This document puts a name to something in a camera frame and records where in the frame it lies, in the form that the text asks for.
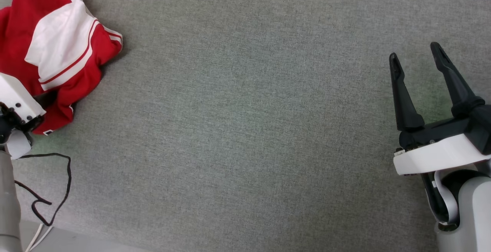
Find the robotic arm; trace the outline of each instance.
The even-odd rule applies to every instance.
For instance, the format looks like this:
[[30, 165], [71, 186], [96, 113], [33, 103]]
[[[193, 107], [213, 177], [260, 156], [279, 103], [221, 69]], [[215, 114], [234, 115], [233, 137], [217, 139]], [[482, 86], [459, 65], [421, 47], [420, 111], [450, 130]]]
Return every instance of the robotic arm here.
[[[440, 44], [431, 43], [437, 68], [452, 99], [452, 119], [425, 124], [404, 84], [395, 53], [390, 55], [392, 91], [400, 148], [400, 175], [420, 174], [437, 220], [441, 252], [491, 250], [491, 105], [472, 92]], [[474, 169], [463, 166], [473, 164]]]
[[28, 133], [46, 112], [15, 77], [0, 73], [0, 251], [20, 252], [21, 207], [14, 183], [12, 159], [28, 153]]

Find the red and white garment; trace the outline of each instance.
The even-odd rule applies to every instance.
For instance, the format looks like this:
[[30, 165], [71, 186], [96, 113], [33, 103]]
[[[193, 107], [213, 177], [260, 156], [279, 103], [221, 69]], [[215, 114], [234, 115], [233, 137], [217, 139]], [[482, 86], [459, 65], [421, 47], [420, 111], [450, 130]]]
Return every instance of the red and white garment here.
[[101, 80], [100, 65], [122, 47], [82, 0], [13, 0], [0, 10], [0, 72], [18, 78], [32, 96], [57, 91], [35, 133], [73, 120], [71, 105]]

